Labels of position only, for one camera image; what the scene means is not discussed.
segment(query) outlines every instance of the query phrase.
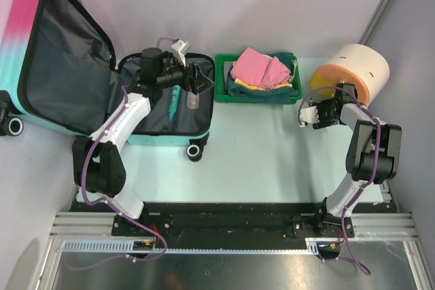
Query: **white wall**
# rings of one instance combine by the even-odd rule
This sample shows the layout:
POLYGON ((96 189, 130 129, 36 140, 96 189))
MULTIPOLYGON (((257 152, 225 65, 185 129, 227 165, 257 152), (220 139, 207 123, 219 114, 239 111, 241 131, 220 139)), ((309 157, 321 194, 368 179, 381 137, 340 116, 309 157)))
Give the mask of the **white wall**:
POLYGON ((396 0, 369 46, 391 69, 370 109, 403 128, 391 184, 403 210, 414 214, 435 273, 435 0, 396 0))
POLYGON ((270 52, 329 57, 358 42, 380 0, 82 0, 112 39, 117 57, 154 46, 162 35, 191 51, 270 52))
MULTIPOLYGON (((0 39, 11 4, 0 0, 0 39)), ((30 123, 0 138, 0 289, 31 286, 54 215, 71 197, 71 143, 30 123)))

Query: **white floor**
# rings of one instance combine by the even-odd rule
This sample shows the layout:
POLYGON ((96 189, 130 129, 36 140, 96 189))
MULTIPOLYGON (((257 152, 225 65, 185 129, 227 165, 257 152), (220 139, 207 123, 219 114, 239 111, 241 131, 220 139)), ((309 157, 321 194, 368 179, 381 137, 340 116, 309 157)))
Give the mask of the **white floor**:
MULTIPOLYGON (((299 60, 305 92, 324 62, 299 60)), ((126 144, 127 183, 148 202, 321 202, 345 176, 352 131, 299 128, 296 110, 296 105, 215 103, 200 162, 189 161, 180 147, 126 144)), ((382 201, 379 186, 364 195, 364 202, 382 201)))

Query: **suitcase wheel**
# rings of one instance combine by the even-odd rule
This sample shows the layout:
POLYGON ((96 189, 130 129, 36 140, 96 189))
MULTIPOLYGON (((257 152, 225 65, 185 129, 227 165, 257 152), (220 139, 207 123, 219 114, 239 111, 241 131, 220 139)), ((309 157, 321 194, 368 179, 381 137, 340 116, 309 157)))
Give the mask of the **suitcase wheel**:
POLYGON ((197 144, 190 144, 186 149, 186 153, 192 162, 198 162, 203 157, 203 151, 197 144))
POLYGON ((7 117, 2 123, 3 131, 8 136, 18 136, 24 129, 22 120, 18 117, 7 117))
POLYGON ((186 149, 186 154, 192 162, 198 162, 203 157, 204 146, 207 145, 209 133, 201 139, 191 139, 190 145, 186 149))

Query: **aluminum frame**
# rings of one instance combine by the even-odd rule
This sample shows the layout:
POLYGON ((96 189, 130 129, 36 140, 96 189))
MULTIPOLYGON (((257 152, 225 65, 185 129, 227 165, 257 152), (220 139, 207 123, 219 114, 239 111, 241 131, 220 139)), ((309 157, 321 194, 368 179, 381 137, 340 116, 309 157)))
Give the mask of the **aluminum frame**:
MULTIPOLYGON (((62 252, 125 253, 133 240, 152 240, 152 237, 116 237, 111 235, 115 213, 58 213, 48 239, 34 290, 51 290, 62 252)), ((417 228, 410 213, 370 213, 352 215, 355 238, 351 242, 402 241, 418 290, 434 289, 417 228)), ((317 255, 316 241, 325 238, 306 238, 307 250, 296 251, 204 251, 170 249, 174 253, 219 254, 276 254, 317 255)))

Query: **open suitcase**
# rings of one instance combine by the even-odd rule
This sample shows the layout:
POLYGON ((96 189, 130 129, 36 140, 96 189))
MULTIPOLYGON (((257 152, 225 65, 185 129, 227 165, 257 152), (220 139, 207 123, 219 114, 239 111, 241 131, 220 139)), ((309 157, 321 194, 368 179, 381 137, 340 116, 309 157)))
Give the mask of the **open suitcase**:
MULTIPOLYGON (((67 134, 91 134, 120 104, 120 86, 134 80, 139 57, 131 54, 117 65, 110 38, 78 0, 14 0, 0 47, 0 134, 19 135, 21 116, 67 134)), ((214 80, 210 57, 187 54, 186 60, 214 80)), ((169 123, 171 89, 165 89, 128 142, 196 144, 202 151, 213 90, 200 95, 196 110, 186 107, 186 99, 182 90, 177 114, 169 123)))

